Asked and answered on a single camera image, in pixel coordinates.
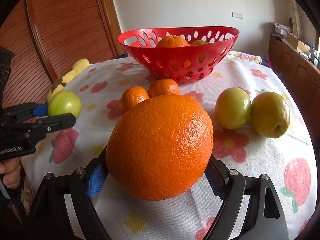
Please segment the person's left hand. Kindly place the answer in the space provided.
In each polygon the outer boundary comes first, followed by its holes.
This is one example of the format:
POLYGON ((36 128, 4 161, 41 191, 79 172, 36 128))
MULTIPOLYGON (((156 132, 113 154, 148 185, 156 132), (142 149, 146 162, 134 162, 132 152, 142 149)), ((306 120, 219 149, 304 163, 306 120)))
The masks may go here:
POLYGON ((20 183, 21 157, 4 160, 0 163, 3 184, 9 189, 16 189, 20 183))

